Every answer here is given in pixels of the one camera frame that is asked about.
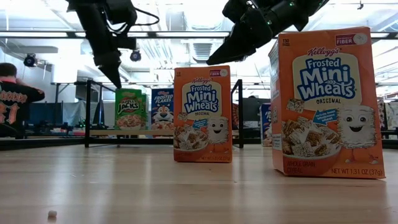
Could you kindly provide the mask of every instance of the shelf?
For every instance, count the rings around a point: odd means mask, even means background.
[[[90,136],[100,135],[153,135],[172,136],[173,130],[90,130]]]

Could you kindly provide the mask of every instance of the orange number on jersey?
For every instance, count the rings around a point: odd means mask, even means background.
[[[19,110],[19,106],[17,103],[14,103],[10,108],[10,113],[8,115],[8,123],[12,124],[17,120],[17,112]]]
[[[8,107],[3,102],[0,102],[0,124],[5,122],[7,112],[7,108],[10,109],[10,113],[8,115],[8,123],[12,124],[17,120],[17,112],[19,110],[18,104],[14,103],[12,106]]]
[[[6,119],[6,115],[4,115],[7,112],[7,106],[3,103],[0,102],[0,124],[4,123],[4,120]]]

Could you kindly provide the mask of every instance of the wooden tabletop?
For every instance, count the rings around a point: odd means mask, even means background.
[[[271,151],[232,164],[173,161],[170,146],[0,152],[0,223],[398,223],[398,151],[386,180],[284,177]]]

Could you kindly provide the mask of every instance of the small white crumb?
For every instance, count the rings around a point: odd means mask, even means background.
[[[49,218],[56,218],[57,217],[57,211],[49,211]]]

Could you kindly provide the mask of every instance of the black jersey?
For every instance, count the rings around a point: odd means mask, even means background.
[[[10,128],[20,131],[23,121],[29,119],[29,104],[44,96],[43,91],[29,86],[0,82],[0,135],[9,134]]]

